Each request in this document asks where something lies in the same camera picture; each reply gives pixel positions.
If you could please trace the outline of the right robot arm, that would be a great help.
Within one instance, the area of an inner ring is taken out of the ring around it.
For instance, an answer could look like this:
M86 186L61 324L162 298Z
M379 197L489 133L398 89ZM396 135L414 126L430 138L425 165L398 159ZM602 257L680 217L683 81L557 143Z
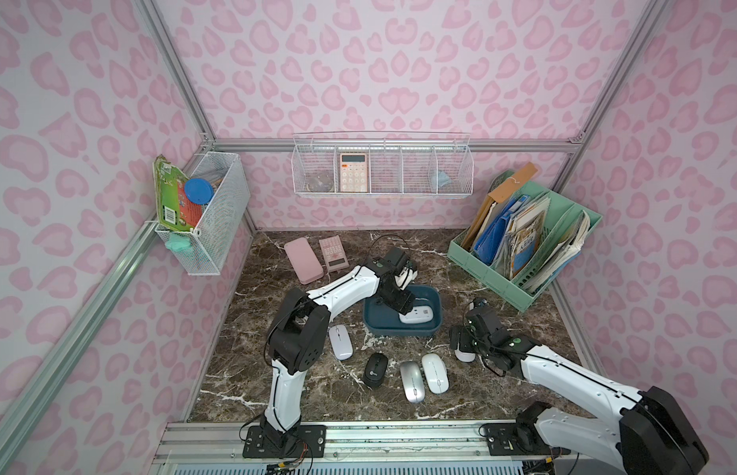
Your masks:
M563 448L627 474L698 474L710 460L705 444L669 392L618 383L560 356L538 340L512 334L487 300L469 304L450 332L451 348L479 358L493 374L543 386L588 413L568 414L535 402L511 433L520 453Z

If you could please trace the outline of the white rounded computer mouse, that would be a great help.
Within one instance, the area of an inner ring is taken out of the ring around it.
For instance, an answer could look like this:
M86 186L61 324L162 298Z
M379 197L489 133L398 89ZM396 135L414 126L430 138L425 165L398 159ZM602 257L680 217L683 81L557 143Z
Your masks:
M465 363L471 363L477 359L477 356L474 353L462 351L459 348L455 350L455 356L457 360Z

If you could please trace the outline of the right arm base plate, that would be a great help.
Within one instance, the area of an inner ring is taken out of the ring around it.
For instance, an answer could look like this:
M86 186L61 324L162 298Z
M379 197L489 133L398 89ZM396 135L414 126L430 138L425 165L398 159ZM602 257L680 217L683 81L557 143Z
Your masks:
M485 439L491 456L548 456L552 453L538 433L524 424L484 424L479 428L479 435Z

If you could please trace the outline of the white boxy computer mouse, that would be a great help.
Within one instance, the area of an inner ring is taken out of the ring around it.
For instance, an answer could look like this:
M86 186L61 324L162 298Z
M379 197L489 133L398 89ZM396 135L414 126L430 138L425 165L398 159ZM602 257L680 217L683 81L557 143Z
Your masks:
M409 313L399 315L401 324L407 326L422 325L434 319L434 311L428 305L415 306Z

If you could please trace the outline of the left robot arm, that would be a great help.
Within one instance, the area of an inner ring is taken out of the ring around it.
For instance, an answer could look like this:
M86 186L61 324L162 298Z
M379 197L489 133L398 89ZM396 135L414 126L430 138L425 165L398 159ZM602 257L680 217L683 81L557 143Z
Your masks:
M273 381L261 427L268 441L283 448L298 440L305 376L323 354L334 318L372 297L399 314L409 313L415 295L408 286L417 275L417 264L410 255L392 247L385 256L356 266L326 286L287 291L266 341Z

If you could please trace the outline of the silver computer mouse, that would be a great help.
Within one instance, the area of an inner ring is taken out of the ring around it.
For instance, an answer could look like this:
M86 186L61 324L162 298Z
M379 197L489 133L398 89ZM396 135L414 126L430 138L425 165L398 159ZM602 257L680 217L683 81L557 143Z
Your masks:
M423 402L426 391L419 364L415 361L404 361L399 366L399 372L406 399L412 404Z

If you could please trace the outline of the black computer mouse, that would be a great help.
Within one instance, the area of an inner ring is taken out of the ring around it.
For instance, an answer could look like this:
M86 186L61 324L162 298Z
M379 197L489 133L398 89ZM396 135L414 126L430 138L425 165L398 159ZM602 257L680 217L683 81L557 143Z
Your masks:
M382 386L386 379L388 358L380 352L372 354L367 361L363 374L363 382L368 388L376 389Z

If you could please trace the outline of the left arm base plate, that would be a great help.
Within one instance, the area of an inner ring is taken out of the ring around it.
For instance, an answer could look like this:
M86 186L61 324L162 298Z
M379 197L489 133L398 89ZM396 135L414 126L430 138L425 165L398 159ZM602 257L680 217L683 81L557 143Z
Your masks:
M271 424L249 427L241 437L244 443L245 458L300 457L321 458L324 456L327 427L323 425L296 425L282 433Z

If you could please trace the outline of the white slim computer mouse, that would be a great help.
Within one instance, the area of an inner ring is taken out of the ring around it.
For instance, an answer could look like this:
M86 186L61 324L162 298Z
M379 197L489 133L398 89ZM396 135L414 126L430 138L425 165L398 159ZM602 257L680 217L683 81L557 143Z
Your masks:
M338 360L344 361L353 356L352 340L346 326L337 325L331 327L328 331L328 336L334 356Z

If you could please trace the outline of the teal storage box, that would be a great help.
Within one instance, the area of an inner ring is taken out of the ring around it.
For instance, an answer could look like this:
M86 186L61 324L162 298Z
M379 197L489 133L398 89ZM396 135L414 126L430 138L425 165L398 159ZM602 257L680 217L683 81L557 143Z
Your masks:
M418 338L427 338L436 334L443 322L439 292L431 286L424 285L411 285L409 290L415 295L413 308L422 305L430 306L434 311L434 319L422 325L401 324L398 312L386 306L378 297L372 297L364 302L364 323L372 334L375 336L418 336Z

